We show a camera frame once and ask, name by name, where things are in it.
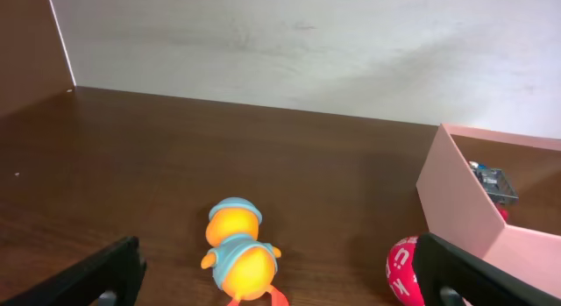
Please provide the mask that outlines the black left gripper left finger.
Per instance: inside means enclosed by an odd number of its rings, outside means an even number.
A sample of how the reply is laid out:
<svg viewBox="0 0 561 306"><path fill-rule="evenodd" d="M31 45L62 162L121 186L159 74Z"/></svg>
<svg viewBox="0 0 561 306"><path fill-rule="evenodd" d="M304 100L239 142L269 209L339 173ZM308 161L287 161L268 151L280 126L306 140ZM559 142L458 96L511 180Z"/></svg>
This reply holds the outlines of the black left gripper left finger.
<svg viewBox="0 0 561 306"><path fill-rule="evenodd" d="M108 293L114 305L133 305L146 267L139 239L125 237L2 304L90 305Z"/></svg>

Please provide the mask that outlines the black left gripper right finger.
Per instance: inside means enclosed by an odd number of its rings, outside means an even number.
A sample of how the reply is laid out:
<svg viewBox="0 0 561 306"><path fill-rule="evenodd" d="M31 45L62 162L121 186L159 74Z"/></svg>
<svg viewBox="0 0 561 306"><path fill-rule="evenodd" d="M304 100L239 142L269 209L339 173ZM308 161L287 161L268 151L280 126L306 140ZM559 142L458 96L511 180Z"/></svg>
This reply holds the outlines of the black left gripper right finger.
<svg viewBox="0 0 561 306"><path fill-rule="evenodd" d="M433 233L416 242L413 268L427 306L560 306L560 299Z"/></svg>

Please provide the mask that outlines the red toy car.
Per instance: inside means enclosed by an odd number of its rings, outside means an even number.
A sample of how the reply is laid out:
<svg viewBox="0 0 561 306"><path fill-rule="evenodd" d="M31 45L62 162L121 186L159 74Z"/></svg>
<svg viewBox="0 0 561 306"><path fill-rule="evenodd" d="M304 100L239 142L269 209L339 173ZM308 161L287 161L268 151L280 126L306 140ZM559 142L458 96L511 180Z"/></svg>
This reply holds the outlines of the red toy car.
<svg viewBox="0 0 561 306"><path fill-rule="evenodd" d="M487 167L476 161L469 161L468 164L501 217L507 222L509 219L508 208L518 202L519 196L505 173L499 168Z"/></svg>

